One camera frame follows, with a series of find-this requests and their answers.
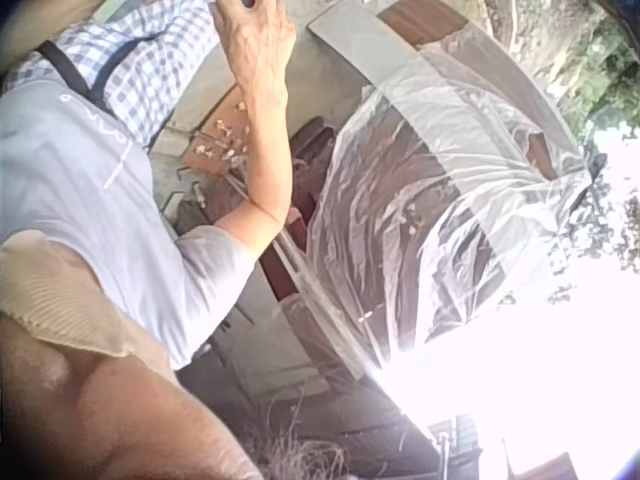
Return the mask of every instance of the plaid shirt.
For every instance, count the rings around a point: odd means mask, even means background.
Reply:
[[[72,25],[53,39],[89,88],[98,72],[125,43],[141,42],[115,69],[105,88],[105,102],[133,138],[146,146],[174,109],[205,56],[218,43],[207,0],[159,0],[121,20]],[[11,70],[7,92],[34,80],[64,83],[53,66],[33,52]]]

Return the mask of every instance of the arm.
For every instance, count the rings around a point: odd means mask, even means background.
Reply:
[[[286,126],[285,67],[295,41],[282,0],[212,4],[216,28],[240,86],[251,125],[249,199],[216,226],[257,259],[282,230],[291,205],[292,166]]]

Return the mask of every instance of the transparent plastic bag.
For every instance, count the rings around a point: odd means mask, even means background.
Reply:
[[[507,100],[517,90],[502,94],[446,50],[470,58],[460,52],[477,34],[456,35],[424,49],[345,125],[309,228],[312,272],[381,363],[530,281],[590,182],[533,83],[519,87],[544,125]]]

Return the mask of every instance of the wooden panel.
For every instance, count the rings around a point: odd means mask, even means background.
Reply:
[[[224,173],[249,155],[249,118],[236,85],[225,95],[182,156],[188,167],[214,175]]]
[[[378,15],[414,47],[442,40],[469,21],[438,0],[402,0]]]

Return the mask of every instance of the hand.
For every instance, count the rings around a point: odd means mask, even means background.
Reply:
[[[222,47],[250,110],[254,103],[287,102],[285,68],[296,33],[282,1],[256,0],[252,8],[242,0],[211,4]]]

